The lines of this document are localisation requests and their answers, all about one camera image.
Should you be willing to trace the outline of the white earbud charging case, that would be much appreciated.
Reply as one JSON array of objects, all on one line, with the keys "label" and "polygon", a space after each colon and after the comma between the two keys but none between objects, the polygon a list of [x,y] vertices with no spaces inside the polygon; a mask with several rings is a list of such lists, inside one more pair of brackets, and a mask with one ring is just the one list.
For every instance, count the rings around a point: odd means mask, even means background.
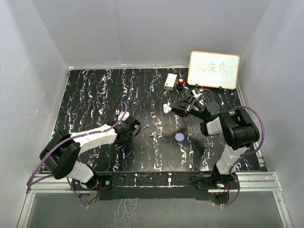
[{"label": "white earbud charging case", "polygon": [[171,111],[171,107],[169,103],[166,103],[163,105],[163,111],[164,113],[168,114]]}]

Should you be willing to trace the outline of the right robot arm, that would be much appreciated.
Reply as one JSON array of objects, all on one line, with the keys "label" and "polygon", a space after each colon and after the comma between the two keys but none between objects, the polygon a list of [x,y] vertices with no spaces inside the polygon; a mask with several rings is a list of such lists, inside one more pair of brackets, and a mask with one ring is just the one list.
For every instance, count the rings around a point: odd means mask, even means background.
[{"label": "right robot arm", "polygon": [[179,102],[166,103],[163,110],[184,118],[193,115],[201,119],[200,130],[204,136],[223,135],[224,150],[211,174],[190,179],[196,186],[209,185],[221,189],[236,179],[236,164],[248,155],[248,149],[260,139],[260,133],[245,106],[222,112],[214,101],[201,106],[198,101],[200,96],[201,94],[193,94]]}]

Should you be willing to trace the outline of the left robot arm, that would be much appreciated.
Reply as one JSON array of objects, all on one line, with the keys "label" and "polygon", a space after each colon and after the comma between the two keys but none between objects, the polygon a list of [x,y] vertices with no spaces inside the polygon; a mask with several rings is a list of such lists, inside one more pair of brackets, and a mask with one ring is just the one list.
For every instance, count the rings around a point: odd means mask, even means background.
[{"label": "left robot arm", "polygon": [[74,179],[92,190],[97,187],[98,174],[89,165],[77,160],[78,156],[90,149],[103,145],[124,145],[132,142],[141,129],[140,122],[126,116],[121,122],[112,121],[101,127],[80,133],[65,130],[55,133],[41,152],[39,158],[56,180]]}]

